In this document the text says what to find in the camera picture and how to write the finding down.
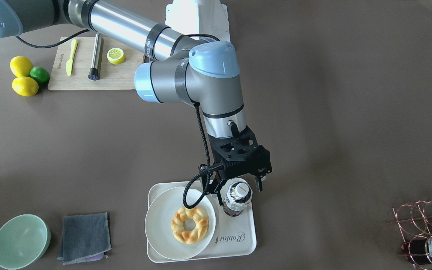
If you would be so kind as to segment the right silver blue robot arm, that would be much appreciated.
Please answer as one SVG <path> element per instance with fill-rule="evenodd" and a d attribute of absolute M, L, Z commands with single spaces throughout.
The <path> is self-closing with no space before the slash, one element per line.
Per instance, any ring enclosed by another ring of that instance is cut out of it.
<path fill-rule="evenodd" d="M 233 44 L 202 34 L 194 40 L 108 0 L 0 0 L 0 38 L 57 24 L 73 24 L 84 32 L 104 34 L 145 54 L 134 86 L 147 102 L 183 102 L 202 112 L 205 146 L 213 163 L 202 164 L 203 195 L 223 205 L 221 188 L 247 173 L 256 186 L 272 171 L 270 152 L 257 143 L 247 126 L 240 67 Z"/>

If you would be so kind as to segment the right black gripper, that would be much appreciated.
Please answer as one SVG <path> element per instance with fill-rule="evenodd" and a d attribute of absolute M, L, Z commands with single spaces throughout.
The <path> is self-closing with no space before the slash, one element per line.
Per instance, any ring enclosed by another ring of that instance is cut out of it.
<path fill-rule="evenodd" d="M 209 142 L 214 157 L 214 164 L 201 164 L 199 174 L 203 194 L 211 194 L 218 198 L 223 206 L 221 188 L 227 180 L 250 173 L 259 192 L 263 191 L 263 181 L 266 173 L 272 172 L 270 152 L 257 143 L 254 132 L 247 126 L 238 137 L 216 138 L 209 136 Z M 212 172 L 216 173 L 210 183 Z"/>

